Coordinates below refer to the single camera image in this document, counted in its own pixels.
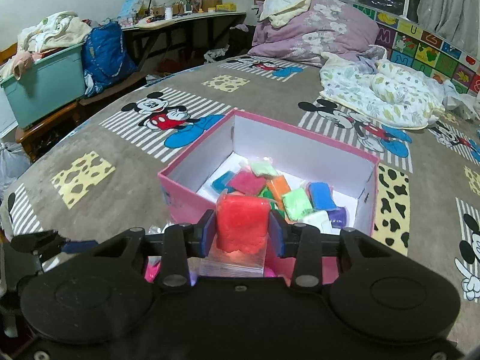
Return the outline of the blue bag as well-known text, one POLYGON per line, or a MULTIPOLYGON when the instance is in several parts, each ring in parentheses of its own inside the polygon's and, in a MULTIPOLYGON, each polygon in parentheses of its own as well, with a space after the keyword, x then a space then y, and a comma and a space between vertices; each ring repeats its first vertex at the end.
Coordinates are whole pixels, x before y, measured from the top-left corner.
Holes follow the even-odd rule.
POLYGON ((91 98, 137 71, 117 22, 93 28, 81 50, 85 96, 91 98))

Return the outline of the pink clay packet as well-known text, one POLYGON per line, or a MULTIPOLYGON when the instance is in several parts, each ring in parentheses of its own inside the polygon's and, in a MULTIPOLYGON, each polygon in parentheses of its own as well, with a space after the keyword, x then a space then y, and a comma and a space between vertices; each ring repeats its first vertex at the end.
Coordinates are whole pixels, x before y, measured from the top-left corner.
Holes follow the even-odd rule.
POLYGON ((256 176, 254 173, 247 170, 239 171, 227 183, 228 187, 249 196, 258 195, 265 185, 266 180, 264 177, 256 176))

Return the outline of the orange clay packet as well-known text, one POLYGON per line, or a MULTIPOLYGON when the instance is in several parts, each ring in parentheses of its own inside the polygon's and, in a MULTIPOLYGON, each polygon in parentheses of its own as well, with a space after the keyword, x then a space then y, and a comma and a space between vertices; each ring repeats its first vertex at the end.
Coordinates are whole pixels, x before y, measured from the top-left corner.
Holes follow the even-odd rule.
POLYGON ((290 191, 290 186, 288 185, 286 178, 284 175, 279 175, 278 177, 268 180, 266 185, 279 209, 283 211, 284 205, 282 197, 290 191))

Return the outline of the purple floral duvet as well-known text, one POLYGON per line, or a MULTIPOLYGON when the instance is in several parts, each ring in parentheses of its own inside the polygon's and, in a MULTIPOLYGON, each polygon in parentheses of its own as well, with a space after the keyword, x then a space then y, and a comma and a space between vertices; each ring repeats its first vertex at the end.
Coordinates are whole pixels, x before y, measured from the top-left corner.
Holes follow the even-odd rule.
POLYGON ((321 67, 324 53, 357 61, 374 51, 379 27, 362 11, 340 0, 312 0, 310 8, 275 28, 256 26, 250 55, 321 67))

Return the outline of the white leaf-print blanket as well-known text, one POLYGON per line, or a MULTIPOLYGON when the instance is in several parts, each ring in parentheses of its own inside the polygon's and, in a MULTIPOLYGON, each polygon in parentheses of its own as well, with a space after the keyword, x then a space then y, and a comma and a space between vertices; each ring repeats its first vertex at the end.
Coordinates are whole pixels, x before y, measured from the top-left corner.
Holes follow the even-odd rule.
POLYGON ((324 53, 320 96, 392 128, 419 130, 445 111, 443 87, 388 59, 355 63, 324 53))

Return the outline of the colourful alphabet foam mat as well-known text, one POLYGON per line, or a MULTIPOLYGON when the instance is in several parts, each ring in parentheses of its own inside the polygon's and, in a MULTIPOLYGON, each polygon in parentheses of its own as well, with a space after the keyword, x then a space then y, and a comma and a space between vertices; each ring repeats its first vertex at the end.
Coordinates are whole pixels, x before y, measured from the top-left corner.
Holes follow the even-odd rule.
POLYGON ((479 59, 418 25, 382 10, 355 3, 377 22, 376 43, 393 63, 405 65, 442 83, 450 80, 461 94, 479 93, 479 59))

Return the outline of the light green clay packet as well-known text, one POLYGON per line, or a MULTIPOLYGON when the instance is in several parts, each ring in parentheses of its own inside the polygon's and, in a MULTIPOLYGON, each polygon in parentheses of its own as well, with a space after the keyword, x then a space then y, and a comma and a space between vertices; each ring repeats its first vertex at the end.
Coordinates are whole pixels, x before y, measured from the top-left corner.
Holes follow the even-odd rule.
POLYGON ((274 168, 274 166, 272 166, 272 164, 270 164, 269 161, 251 162, 250 169, 257 177, 271 179, 279 176, 278 171, 274 168))

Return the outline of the red clay packet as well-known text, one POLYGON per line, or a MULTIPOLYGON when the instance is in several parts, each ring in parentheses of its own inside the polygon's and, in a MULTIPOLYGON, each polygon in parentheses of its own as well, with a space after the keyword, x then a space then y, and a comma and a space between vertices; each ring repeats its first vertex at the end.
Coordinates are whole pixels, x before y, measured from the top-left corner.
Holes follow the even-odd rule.
POLYGON ((216 203, 216 246, 257 254, 266 246, 269 212, 264 198, 222 193, 216 203))

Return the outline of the Mickey Mouse bed sheet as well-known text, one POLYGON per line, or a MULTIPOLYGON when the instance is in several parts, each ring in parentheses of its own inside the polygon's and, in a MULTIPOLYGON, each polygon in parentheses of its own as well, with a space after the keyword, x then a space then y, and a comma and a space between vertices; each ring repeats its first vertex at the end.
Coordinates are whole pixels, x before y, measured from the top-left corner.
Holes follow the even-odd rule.
MULTIPOLYGON (((103 242, 131 227, 173 222, 158 174, 230 111, 245 111, 378 158, 371 236, 449 280, 460 313, 450 339, 479 344, 479 140, 443 113, 410 130, 388 127, 320 96, 320 68, 240 57, 181 72, 125 95, 42 156, 5 192, 7 237, 57 230, 103 242)), ((339 233, 329 211, 296 189, 287 221, 339 233)))

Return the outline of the grey curtain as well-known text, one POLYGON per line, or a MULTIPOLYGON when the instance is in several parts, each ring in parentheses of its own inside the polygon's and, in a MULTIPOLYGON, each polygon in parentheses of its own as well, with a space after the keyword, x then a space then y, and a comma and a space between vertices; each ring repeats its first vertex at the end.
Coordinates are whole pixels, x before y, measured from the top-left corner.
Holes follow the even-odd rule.
POLYGON ((423 29, 479 54, 479 0, 420 0, 416 13, 423 29))

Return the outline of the pink cardboard box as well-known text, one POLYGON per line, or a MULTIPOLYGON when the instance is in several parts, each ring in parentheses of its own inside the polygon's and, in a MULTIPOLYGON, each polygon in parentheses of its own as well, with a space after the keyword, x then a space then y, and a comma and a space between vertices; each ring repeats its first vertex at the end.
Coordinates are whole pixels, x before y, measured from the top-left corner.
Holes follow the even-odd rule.
POLYGON ((262 196, 282 214, 287 192, 324 186, 346 225, 371 234, 377 198, 372 154, 245 111, 230 111, 159 174, 172 221, 195 223, 223 192, 262 196))

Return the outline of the teal storage bin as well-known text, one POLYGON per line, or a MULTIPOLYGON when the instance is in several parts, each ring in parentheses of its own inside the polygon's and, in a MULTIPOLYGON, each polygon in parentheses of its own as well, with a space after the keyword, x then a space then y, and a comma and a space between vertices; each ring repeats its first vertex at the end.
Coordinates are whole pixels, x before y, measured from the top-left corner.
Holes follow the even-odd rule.
POLYGON ((81 50, 81 44, 61 49, 36 61, 18 80, 9 76, 1 82, 20 128, 84 95, 81 50))

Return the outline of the dark desk with clutter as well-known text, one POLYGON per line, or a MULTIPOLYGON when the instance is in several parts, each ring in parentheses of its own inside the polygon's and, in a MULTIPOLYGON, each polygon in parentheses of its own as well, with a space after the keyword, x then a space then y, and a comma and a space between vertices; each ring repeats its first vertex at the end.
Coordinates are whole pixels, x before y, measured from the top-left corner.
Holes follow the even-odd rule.
POLYGON ((128 56, 138 72, 145 70, 150 59, 156 59, 175 51, 188 55, 202 54, 218 47, 232 27, 247 18, 244 11, 196 13, 170 20, 148 23, 141 20, 137 25, 123 29, 128 56))

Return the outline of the blue clay packet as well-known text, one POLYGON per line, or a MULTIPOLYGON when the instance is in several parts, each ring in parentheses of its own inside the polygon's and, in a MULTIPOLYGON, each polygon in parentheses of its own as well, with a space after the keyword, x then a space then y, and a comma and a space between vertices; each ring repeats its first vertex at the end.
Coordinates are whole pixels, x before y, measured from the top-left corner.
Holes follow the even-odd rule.
POLYGON ((312 207, 317 211, 331 211, 337 208, 330 187, 324 182, 312 182, 308 186, 312 207))

